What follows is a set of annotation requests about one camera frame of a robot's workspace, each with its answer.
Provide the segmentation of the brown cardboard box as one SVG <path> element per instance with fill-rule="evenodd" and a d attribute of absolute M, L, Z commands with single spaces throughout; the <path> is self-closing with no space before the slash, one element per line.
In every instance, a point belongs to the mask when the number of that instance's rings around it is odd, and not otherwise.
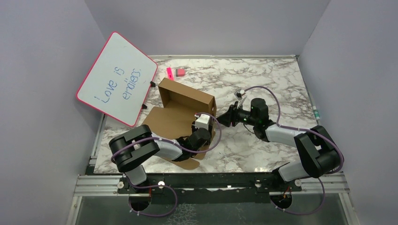
<path fill-rule="evenodd" d="M 192 134 L 196 113 L 216 114 L 215 97 L 168 78 L 158 85 L 163 107 L 153 107 L 142 122 L 167 139 Z"/>

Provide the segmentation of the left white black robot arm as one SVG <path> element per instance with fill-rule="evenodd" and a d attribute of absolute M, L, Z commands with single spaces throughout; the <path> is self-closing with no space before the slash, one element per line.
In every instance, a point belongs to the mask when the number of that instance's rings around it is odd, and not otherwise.
<path fill-rule="evenodd" d="M 181 162 L 197 155 L 200 149 L 208 146 L 211 133 L 205 128 L 194 128 L 190 136 L 166 139 L 153 133 L 148 125 L 133 128 L 108 143 L 119 172 L 130 179 L 130 187 L 135 192 L 147 188 L 147 175 L 142 164 L 152 156 L 174 162 Z"/>

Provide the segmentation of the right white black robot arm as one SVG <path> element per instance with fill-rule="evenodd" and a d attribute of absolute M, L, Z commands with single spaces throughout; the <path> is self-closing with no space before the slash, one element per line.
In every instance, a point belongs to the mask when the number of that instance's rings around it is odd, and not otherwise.
<path fill-rule="evenodd" d="M 342 163 L 326 129 L 315 126 L 299 131 L 278 126 L 269 118 L 268 106 L 262 98 L 251 100 L 250 110 L 244 110 L 239 102 L 230 105 L 227 112 L 217 117 L 226 127 L 238 123 L 253 127 L 255 136 L 265 142 L 281 143 L 295 147 L 299 160 L 274 169 L 271 186 L 278 191 L 289 186 L 290 181 L 305 177 L 319 178 Z"/>

